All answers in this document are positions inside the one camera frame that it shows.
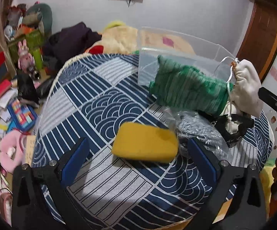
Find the white drawstring pouch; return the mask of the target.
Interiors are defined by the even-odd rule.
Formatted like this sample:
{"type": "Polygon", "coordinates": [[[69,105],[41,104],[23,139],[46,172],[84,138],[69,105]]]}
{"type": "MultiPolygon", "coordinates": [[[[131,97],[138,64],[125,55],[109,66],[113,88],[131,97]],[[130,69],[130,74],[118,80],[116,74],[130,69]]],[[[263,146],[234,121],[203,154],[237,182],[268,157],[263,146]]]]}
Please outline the white drawstring pouch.
{"type": "Polygon", "coordinates": [[[259,118],[263,102],[258,97],[261,81],[253,64],[248,60],[231,59],[228,77],[218,80],[219,94],[216,97],[215,116],[228,114],[259,118]]]}

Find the black trimmed white bag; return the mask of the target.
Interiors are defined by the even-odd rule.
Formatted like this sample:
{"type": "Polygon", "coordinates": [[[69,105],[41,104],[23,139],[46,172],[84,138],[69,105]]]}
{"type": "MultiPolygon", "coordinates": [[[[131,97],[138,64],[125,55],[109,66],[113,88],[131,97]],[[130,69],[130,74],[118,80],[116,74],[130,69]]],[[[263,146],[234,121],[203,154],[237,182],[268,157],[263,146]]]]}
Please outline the black trimmed white bag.
{"type": "Polygon", "coordinates": [[[228,114],[222,116],[209,115],[198,111],[200,116],[207,119],[224,138],[228,146],[238,142],[245,136],[247,130],[254,126],[254,120],[248,115],[228,114]]]}

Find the grey item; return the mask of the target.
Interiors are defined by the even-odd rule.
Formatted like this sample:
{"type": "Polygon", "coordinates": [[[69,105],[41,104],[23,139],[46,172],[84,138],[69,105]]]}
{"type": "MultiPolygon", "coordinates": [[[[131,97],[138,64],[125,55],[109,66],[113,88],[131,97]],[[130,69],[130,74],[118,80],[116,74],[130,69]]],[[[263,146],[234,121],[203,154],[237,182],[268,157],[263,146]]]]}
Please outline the grey item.
{"type": "Polygon", "coordinates": [[[190,157],[187,141],[191,138],[202,142],[203,146],[219,160],[233,161],[233,156],[223,136],[208,120],[194,111],[176,111],[165,107],[163,111],[169,129],[176,133],[179,141],[179,153],[190,157]]]}

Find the clear plastic storage bin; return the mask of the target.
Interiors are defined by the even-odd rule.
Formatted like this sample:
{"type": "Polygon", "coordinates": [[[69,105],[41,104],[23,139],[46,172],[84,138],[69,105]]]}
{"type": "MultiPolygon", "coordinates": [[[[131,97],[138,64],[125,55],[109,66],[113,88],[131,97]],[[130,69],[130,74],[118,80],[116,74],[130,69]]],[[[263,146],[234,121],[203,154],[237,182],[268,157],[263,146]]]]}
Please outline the clear plastic storage bin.
{"type": "Polygon", "coordinates": [[[142,27],[138,31],[138,84],[148,86],[155,80],[159,55],[181,65],[192,65],[207,76],[227,80],[231,63],[238,60],[219,44],[176,31],[142,27]]]}

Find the green knitted cloth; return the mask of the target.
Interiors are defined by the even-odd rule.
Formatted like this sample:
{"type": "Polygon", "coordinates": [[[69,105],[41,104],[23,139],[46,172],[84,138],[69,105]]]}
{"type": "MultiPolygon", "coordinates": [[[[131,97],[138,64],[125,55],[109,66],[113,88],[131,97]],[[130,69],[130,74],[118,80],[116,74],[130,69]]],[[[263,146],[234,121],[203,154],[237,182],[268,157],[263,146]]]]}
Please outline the green knitted cloth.
{"type": "Polygon", "coordinates": [[[192,65],[180,63],[159,55],[158,71],[149,84],[149,93],[162,106],[183,111],[203,111],[218,116],[233,90],[231,82],[210,77],[192,65]]]}

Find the yellow sponge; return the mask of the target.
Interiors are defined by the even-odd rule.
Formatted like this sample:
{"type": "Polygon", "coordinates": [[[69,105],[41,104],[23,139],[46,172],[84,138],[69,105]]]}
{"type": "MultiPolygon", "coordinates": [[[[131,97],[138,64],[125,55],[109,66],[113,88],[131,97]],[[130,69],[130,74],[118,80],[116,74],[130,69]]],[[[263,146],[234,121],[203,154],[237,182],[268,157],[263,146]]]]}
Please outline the yellow sponge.
{"type": "Polygon", "coordinates": [[[120,126],[111,152],[129,160],[170,163],[178,147],[176,134],[169,129],[126,122],[120,126]]]}

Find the pink plush slipper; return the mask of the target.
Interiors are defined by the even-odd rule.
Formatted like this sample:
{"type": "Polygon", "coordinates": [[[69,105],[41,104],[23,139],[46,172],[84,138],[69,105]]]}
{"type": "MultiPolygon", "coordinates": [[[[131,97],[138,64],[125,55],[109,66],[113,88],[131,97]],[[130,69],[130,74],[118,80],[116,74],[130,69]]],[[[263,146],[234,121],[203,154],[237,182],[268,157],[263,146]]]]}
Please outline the pink plush slipper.
{"type": "Polygon", "coordinates": [[[18,129],[7,133],[0,142],[0,164],[8,173],[14,173],[25,159],[27,134],[18,129]]]}

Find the brown wooden door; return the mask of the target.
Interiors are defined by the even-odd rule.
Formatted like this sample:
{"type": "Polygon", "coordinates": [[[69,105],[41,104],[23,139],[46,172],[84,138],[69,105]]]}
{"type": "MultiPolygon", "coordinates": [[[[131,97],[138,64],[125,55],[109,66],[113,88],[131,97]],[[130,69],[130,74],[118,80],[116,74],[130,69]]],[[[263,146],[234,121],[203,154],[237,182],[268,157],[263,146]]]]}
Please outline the brown wooden door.
{"type": "Polygon", "coordinates": [[[254,0],[246,34],[237,53],[254,65],[261,81],[277,55],[277,0],[254,0]]]}

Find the black plastic bag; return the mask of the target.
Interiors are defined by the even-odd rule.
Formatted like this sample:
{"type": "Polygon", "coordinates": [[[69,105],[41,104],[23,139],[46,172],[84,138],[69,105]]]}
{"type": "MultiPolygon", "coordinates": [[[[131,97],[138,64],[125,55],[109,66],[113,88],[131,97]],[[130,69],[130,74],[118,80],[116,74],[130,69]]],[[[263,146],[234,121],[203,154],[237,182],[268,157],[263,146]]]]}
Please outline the black plastic bag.
{"type": "Polygon", "coordinates": [[[17,71],[17,91],[20,103],[31,105],[38,108],[40,103],[47,98],[55,77],[50,77],[40,84],[37,88],[32,78],[23,71],[17,71]]]}

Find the pink rabbit figurine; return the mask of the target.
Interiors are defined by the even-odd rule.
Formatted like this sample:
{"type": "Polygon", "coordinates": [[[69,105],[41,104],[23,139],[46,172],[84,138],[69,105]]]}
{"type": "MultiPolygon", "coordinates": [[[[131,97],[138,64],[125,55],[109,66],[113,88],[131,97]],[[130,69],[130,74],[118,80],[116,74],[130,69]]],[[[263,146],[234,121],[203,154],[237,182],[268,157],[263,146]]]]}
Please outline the pink rabbit figurine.
{"type": "Polygon", "coordinates": [[[22,42],[18,42],[18,68],[24,72],[28,72],[30,67],[35,66],[35,60],[29,48],[27,46],[27,41],[24,39],[22,42]]]}

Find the green bottle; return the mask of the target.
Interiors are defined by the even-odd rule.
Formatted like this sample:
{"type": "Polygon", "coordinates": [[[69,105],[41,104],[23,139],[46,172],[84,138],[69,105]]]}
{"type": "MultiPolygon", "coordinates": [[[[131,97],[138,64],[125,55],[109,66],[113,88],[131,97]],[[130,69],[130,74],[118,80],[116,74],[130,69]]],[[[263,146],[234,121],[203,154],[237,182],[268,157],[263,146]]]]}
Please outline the green bottle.
{"type": "Polygon", "coordinates": [[[35,68],[41,70],[43,68],[43,59],[40,48],[37,48],[33,51],[33,57],[35,60],[35,68]]]}

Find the green cardboard box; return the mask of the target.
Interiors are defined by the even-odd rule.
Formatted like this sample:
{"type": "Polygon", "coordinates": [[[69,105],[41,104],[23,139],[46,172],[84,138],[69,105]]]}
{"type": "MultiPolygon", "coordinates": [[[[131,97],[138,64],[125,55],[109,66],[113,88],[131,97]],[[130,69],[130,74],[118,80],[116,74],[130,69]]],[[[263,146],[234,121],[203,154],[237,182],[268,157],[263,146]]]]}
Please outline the green cardboard box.
{"type": "Polygon", "coordinates": [[[8,49],[11,54],[13,62],[17,62],[19,59],[18,56],[18,42],[26,40],[29,52],[32,53],[35,49],[41,48],[44,44],[45,36],[43,36],[39,30],[32,31],[29,34],[25,34],[18,39],[12,40],[8,43],[8,49]]]}

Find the dark purple clothing pile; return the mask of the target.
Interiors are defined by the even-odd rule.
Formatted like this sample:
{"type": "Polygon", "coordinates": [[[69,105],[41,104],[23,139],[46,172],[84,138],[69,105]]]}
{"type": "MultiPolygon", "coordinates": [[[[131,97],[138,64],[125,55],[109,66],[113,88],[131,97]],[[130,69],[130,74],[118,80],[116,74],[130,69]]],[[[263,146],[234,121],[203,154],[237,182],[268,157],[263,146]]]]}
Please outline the dark purple clothing pile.
{"type": "Polygon", "coordinates": [[[84,53],[101,38],[102,35],[92,31],[84,22],[63,28],[44,42],[44,66],[49,72],[57,73],[69,59],[84,53]]]}

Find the beige patchwork blanket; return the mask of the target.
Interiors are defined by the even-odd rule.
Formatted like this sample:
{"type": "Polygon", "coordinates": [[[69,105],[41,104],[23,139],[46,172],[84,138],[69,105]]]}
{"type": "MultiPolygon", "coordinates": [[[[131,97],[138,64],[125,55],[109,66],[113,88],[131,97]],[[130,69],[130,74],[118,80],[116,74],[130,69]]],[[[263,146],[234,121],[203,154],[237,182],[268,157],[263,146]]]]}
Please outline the beige patchwork blanket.
{"type": "Polygon", "coordinates": [[[152,29],[138,30],[120,21],[114,21],[101,33],[101,40],[85,52],[95,55],[101,53],[132,54],[142,47],[176,50],[194,54],[189,42],[172,33],[155,32],[152,29]]]}

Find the green dinosaur plush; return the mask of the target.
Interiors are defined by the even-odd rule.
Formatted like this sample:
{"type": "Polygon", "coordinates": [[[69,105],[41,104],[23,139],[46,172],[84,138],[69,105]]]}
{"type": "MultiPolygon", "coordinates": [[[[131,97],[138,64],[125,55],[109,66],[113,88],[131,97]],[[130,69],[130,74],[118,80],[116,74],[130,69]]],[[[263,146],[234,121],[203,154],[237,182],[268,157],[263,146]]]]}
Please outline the green dinosaur plush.
{"type": "Polygon", "coordinates": [[[36,26],[43,36],[52,33],[52,10],[46,3],[37,3],[28,8],[22,22],[25,26],[36,26]]]}

